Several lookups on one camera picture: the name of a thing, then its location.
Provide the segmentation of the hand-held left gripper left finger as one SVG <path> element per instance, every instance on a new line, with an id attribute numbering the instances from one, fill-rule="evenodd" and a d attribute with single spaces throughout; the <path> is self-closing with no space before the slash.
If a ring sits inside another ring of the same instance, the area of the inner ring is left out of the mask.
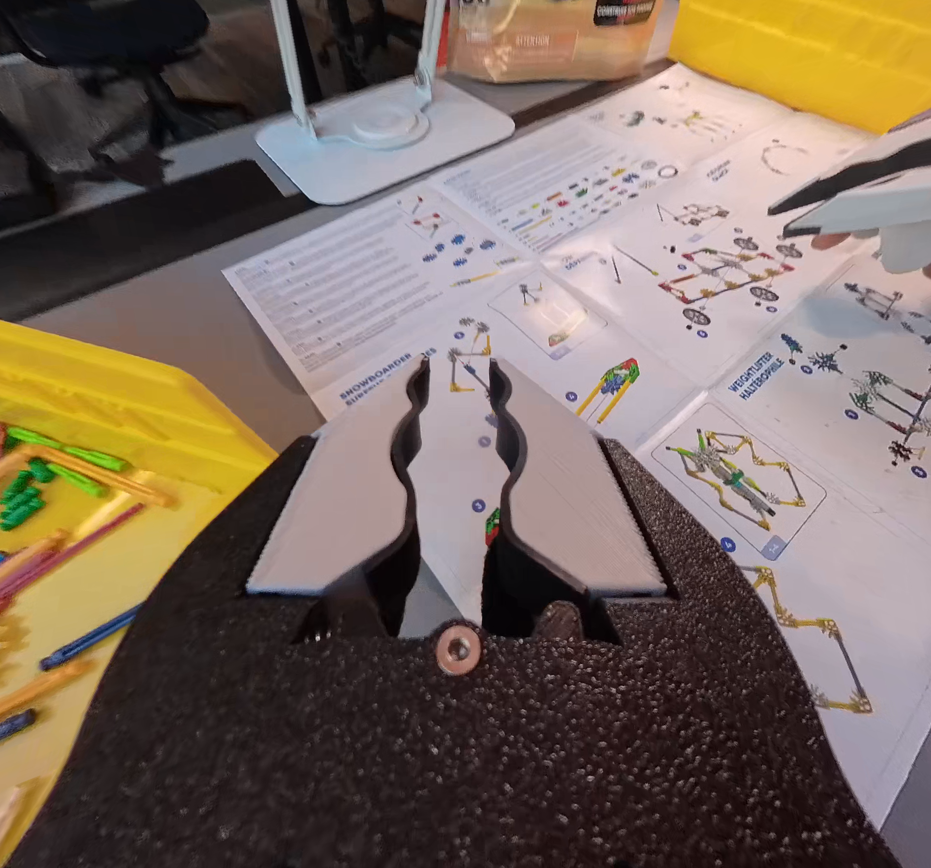
<path id="1" fill-rule="evenodd" d="M 311 599 L 317 638 L 400 634 L 421 567 L 410 466 L 429 383 L 429 360 L 406 362 L 313 440 L 248 595 Z"/>

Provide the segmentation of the black office chair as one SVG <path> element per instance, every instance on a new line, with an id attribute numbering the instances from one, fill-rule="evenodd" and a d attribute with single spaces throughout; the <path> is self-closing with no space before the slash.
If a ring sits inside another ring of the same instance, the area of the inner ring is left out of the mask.
<path id="1" fill-rule="evenodd" d="M 84 70 L 93 94 L 110 81 L 134 80 L 146 93 L 155 147 L 210 133 L 222 106 L 178 98 L 168 66 L 194 55 L 209 31 L 196 0 L 1 0 L 2 30 L 28 60 Z"/>

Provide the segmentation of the yellow plastic bin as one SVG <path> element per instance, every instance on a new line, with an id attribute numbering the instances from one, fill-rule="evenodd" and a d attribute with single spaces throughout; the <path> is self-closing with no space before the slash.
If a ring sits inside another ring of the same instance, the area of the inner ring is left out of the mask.
<path id="1" fill-rule="evenodd" d="M 680 0 L 669 58 L 877 134 L 930 107 L 930 0 Z"/>
<path id="2" fill-rule="evenodd" d="M 202 384 L 166 364 L 2 322 L 1 377 L 2 460 L 19 430 L 141 458 L 211 493 L 170 566 L 274 457 Z M 70 752 L 35 809 L 2 814 L 2 866 L 45 804 Z"/>

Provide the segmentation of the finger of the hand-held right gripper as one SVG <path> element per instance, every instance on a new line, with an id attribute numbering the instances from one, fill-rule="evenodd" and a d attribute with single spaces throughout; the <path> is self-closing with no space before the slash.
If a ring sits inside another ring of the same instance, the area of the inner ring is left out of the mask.
<path id="1" fill-rule="evenodd" d="M 793 221 L 795 236 L 878 234 L 890 273 L 930 264 L 930 172 L 907 171 L 840 192 Z"/>
<path id="2" fill-rule="evenodd" d="M 867 142 L 820 176 L 769 206 L 789 211 L 833 199 L 856 187 L 930 166 L 930 112 L 913 116 Z"/>

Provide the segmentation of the white instruction sheet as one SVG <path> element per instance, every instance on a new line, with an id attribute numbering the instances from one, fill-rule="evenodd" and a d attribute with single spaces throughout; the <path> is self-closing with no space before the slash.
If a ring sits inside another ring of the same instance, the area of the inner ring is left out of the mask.
<path id="1" fill-rule="evenodd" d="M 621 443 L 777 619 L 882 824 L 929 736 L 929 278 L 766 211 L 866 142 L 677 64 L 225 277 L 324 420 L 430 358 L 418 525 L 466 619 L 490 361 Z"/>

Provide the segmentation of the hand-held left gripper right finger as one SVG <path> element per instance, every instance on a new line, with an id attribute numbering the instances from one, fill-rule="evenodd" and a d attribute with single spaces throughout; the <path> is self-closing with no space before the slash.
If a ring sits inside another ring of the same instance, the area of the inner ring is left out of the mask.
<path id="1" fill-rule="evenodd" d="M 483 566 L 483 627 L 515 639 L 619 639 L 608 603 L 669 595 L 641 513 L 602 439 L 516 365 L 492 360 L 507 469 Z"/>

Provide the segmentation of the pile of colourful building pieces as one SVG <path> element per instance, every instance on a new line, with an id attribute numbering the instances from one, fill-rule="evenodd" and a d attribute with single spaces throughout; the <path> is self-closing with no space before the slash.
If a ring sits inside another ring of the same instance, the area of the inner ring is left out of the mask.
<path id="1" fill-rule="evenodd" d="M 58 775 L 103 671 L 212 495 L 14 431 L 2 468 L 2 814 Z"/>

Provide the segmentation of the toy set cardboard box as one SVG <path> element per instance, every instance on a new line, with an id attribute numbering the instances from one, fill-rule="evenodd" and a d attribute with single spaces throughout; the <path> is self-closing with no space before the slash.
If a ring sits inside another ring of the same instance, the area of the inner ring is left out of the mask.
<path id="1" fill-rule="evenodd" d="M 646 63 L 664 0 L 449 0 L 446 66 L 490 83 L 622 80 Z"/>

